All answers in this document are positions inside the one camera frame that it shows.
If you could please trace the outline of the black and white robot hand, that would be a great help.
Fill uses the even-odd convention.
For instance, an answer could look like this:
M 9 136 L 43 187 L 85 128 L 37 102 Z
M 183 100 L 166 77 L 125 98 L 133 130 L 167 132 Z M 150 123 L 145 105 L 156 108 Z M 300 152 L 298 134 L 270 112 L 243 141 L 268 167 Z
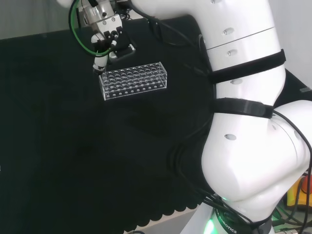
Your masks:
M 93 70 L 96 74 L 105 72 L 110 63 L 126 58 L 136 51 L 128 33 L 123 29 L 123 20 L 109 0 L 80 0 L 79 17 L 83 24 L 94 32 L 91 44 L 96 53 Z

